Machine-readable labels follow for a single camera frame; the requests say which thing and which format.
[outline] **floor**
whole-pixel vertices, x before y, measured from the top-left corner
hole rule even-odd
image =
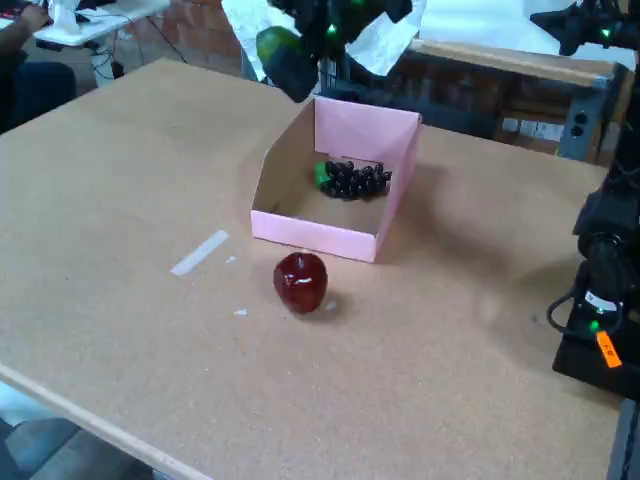
[[[110,35],[105,42],[110,50],[114,50],[114,58],[122,63],[125,74],[151,63],[159,58],[170,58],[177,61],[182,59],[166,44],[143,43],[138,48],[136,38],[129,34]],[[30,40],[24,47],[29,55],[27,61],[52,61],[66,63],[71,66],[78,81],[78,94],[82,95],[96,88],[93,65],[90,52],[87,49],[65,48],[61,52],[53,52],[36,47],[35,41]],[[187,63],[198,67],[215,70],[230,75],[240,75],[240,66],[222,57],[208,55],[202,52],[180,49]]]

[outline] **apple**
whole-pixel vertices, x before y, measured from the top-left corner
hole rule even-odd
[[[273,271],[273,287],[294,313],[311,313],[327,293],[327,269],[313,253],[295,252],[283,258]]]

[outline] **orange label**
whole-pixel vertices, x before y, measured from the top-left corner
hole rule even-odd
[[[596,340],[598,341],[602,355],[604,355],[604,359],[607,362],[607,365],[609,365],[609,368],[616,368],[622,365],[620,357],[618,356],[616,349],[613,348],[613,342],[611,341],[611,338],[609,338],[607,332],[596,333]]]

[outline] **pink box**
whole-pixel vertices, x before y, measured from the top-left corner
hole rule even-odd
[[[416,162],[420,115],[326,98],[310,101],[267,152],[251,209],[253,236],[374,262]],[[389,193],[373,200],[328,198],[314,165],[381,162]]]

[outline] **paper strip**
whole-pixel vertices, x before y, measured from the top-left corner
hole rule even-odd
[[[171,269],[171,273],[181,277],[193,270],[202,260],[213,252],[216,248],[222,245],[225,240],[229,238],[229,234],[224,230],[218,230],[211,235],[202,245],[196,248],[189,255],[184,257],[180,263]]]

